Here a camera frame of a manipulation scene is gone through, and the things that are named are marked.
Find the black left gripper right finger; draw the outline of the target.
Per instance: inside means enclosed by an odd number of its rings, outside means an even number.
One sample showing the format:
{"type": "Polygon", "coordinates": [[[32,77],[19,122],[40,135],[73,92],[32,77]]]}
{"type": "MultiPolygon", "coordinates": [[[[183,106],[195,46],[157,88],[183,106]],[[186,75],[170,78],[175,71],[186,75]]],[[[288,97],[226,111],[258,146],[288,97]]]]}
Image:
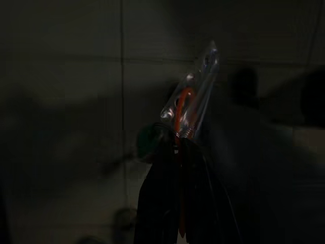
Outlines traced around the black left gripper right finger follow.
{"type": "Polygon", "coordinates": [[[213,162],[194,142],[181,139],[184,221],[188,243],[243,243],[228,193],[213,162]]]}

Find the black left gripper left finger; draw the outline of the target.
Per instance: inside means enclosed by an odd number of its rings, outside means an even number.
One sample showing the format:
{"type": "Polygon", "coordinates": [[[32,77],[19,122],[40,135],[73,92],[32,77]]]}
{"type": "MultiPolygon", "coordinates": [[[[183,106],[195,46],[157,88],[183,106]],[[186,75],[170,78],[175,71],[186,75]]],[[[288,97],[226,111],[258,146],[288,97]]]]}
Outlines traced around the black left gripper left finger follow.
{"type": "Polygon", "coordinates": [[[147,126],[137,153],[151,167],[140,188],[134,243],[177,243],[182,211],[180,139],[166,126],[147,126]]]}

